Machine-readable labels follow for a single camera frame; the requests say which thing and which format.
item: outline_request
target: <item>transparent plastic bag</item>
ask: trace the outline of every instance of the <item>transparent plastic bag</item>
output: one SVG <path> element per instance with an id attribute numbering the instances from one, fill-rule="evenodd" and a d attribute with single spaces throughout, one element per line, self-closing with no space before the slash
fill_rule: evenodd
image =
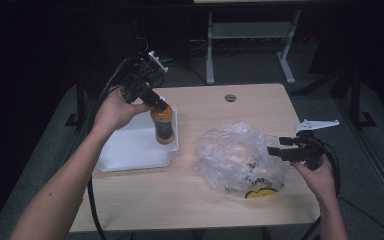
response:
<path id="1" fill-rule="evenodd" d="M 270 156 L 267 146 L 279 146 L 277 137 L 244 122 L 216 127 L 198 139 L 194 170 L 210 186 L 240 197 L 260 197 L 277 192 L 289 166 Z"/>

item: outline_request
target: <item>bottle label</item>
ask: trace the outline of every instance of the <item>bottle label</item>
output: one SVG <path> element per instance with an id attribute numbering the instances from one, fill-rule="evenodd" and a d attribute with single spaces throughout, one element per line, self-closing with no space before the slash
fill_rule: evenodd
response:
<path id="1" fill-rule="evenodd" d="M 173 135 L 173 128 L 171 122 L 155 122 L 155 131 L 157 136 L 161 139 L 167 140 Z"/>

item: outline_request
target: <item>wooden table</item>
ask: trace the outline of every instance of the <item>wooden table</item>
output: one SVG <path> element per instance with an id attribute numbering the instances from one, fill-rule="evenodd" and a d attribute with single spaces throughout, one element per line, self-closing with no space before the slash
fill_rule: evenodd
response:
<path id="1" fill-rule="evenodd" d="M 293 168 L 276 194 L 242 199 L 211 189 L 193 171 L 195 145 L 209 129 L 243 121 L 264 133 L 295 136 L 299 120 L 280 84 L 155 89 L 178 109 L 179 152 L 169 167 L 93 173 L 103 230 L 269 226 L 313 222 L 318 203 Z M 225 101 L 234 94 L 235 102 Z M 96 231 L 87 192 L 70 231 Z"/>

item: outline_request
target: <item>white tray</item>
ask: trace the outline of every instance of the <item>white tray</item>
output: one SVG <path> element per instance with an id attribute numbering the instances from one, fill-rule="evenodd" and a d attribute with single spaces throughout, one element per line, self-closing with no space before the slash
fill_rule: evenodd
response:
<path id="1" fill-rule="evenodd" d="M 175 139 L 162 145 L 155 139 L 149 112 L 136 115 L 124 128 L 116 130 L 104 145 L 98 160 L 101 172 L 167 167 L 179 150 L 177 108 L 173 107 Z"/>

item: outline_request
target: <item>bottle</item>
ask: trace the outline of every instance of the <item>bottle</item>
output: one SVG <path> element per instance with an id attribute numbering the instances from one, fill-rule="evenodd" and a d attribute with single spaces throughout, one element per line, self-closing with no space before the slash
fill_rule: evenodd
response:
<path id="1" fill-rule="evenodd" d="M 173 129 L 173 109 L 167 103 L 162 107 L 151 110 L 151 118 L 155 125 L 155 138 L 160 144 L 173 142 L 175 133 Z"/>

